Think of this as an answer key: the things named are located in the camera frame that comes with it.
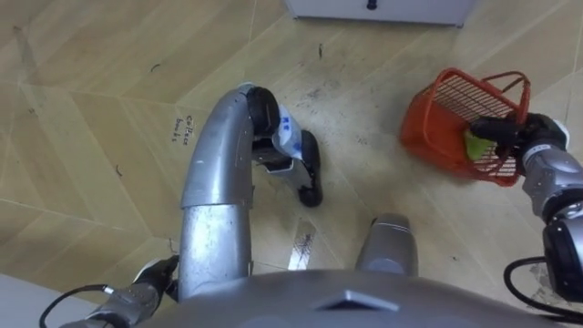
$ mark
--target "white wall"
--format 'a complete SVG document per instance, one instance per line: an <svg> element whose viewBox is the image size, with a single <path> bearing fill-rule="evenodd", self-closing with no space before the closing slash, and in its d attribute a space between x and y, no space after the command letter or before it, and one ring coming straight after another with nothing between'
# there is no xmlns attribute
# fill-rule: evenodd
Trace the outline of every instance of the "white wall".
<svg viewBox="0 0 583 328"><path fill-rule="evenodd" d="M60 292L0 274L0 325L10 328L38 327L38 317L59 295ZM46 325L54 328L83 319L95 308L96 305L91 302L69 297L48 315Z"/></svg>

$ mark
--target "basket handle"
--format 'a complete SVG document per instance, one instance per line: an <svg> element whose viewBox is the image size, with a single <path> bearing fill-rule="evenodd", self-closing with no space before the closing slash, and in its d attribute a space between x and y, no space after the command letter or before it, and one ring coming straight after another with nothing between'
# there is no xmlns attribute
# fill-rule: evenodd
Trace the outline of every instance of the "basket handle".
<svg viewBox="0 0 583 328"><path fill-rule="evenodd" d="M488 81L491 81L491 80L497 79L497 78L501 78L501 77L510 77L510 76L517 76L517 79L510 82L507 86L505 86L502 90L500 90L500 93L505 93L509 89L515 87L518 83L522 82L522 95L520 96L520 107L528 108L528 102L530 101L530 80L528 79L528 77L526 75L524 75L524 73L518 72L518 71L509 71L506 73L496 74L496 75L493 75L491 77L484 77L484 78L482 78L482 81L490 84Z"/></svg>

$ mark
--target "sticker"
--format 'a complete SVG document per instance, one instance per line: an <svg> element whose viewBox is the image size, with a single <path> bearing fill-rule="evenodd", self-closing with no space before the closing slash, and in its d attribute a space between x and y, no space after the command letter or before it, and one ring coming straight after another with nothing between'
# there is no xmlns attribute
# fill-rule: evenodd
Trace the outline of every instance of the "sticker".
<svg viewBox="0 0 583 328"><path fill-rule="evenodd" d="M316 228L308 221L301 220L291 249L290 264L288 270L306 270L312 253L313 238Z"/></svg>
<svg viewBox="0 0 583 328"><path fill-rule="evenodd" d="M194 120L192 116L188 115L186 120L182 118L176 118L174 123L174 131L172 132L172 142L182 141L182 145L188 146L189 139L194 133Z"/></svg>

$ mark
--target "gray metal surface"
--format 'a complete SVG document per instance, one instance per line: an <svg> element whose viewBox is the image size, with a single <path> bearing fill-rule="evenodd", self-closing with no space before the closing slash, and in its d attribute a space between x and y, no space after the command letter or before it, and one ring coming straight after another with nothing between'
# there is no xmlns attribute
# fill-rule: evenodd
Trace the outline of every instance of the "gray metal surface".
<svg viewBox="0 0 583 328"><path fill-rule="evenodd" d="M190 161L182 195L179 299L204 284L249 275L253 126L244 84L213 109Z"/></svg>
<svg viewBox="0 0 583 328"><path fill-rule="evenodd" d="M583 263L583 218L575 220L563 220L568 229L568 233L573 240L575 246L575 253L577 254L579 263Z"/></svg>
<svg viewBox="0 0 583 328"><path fill-rule="evenodd" d="M583 219L583 200L567 206L555 214L556 218L561 219Z"/></svg>
<svg viewBox="0 0 583 328"><path fill-rule="evenodd" d="M397 214L379 216L364 242L356 270L417 275L417 247L409 220Z"/></svg>
<svg viewBox="0 0 583 328"><path fill-rule="evenodd" d="M99 315L115 313L128 326L135 326L149 319L156 311L160 295L156 288L149 283L131 284L126 288L116 289L103 303L87 318L96 318Z"/></svg>
<svg viewBox="0 0 583 328"><path fill-rule="evenodd" d="M541 217L552 197L565 190L583 189L583 168L573 156L555 146L537 148L541 150L531 149L525 155L527 173L522 189L532 200L534 214Z"/></svg>
<svg viewBox="0 0 583 328"><path fill-rule="evenodd" d="M65 323L60 328L116 328L112 324L101 320L80 320L73 323Z"/></svg>
<svg viewBox="0 0 583 328"><path fill-rule="evenodd" d="M287 169L267 170L267 172L278 178L284 179L293 190L299 190L302 187L312 187L310 174L299 159L293 159L291 165Z"/></svg>
<svg viewBox="0 0 583 328"><path fill-rule="evenodd" d="M250 274L249 210L241 205L194 206L185 209L180 241L179 299L204 284Z"/></svg>
<svg viewBox="0 0 583 328"><path fill-rule="evenodd" d="M219 100L200 132L184 185L182 208L250 203L252 141L247 98L242 91L232 90Z"/></svg>
<svg viewBox="0 0 583 328"><path fill-rule="evenodd" d="M295 17L328 17L461 26L477 0L285 0Z"/></svg>
<svg viewBox="0 0 583 328"><path fill-rule="evenodd" d="M349 301L369 310L334 306ZM215 285L140 327L556 327L461 289L383 272L305 271Z"/></svg>

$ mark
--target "white cabinet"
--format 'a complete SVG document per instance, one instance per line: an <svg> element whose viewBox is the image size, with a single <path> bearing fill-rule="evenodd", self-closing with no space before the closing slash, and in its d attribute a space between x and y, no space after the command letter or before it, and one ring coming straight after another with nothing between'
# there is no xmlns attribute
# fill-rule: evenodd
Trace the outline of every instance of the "white cabinet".
<svg viewBox="0 0 583 328"><path fill-rule="evenodd" d="M295 17L461 26L477 0L285 0Z"/></svg>

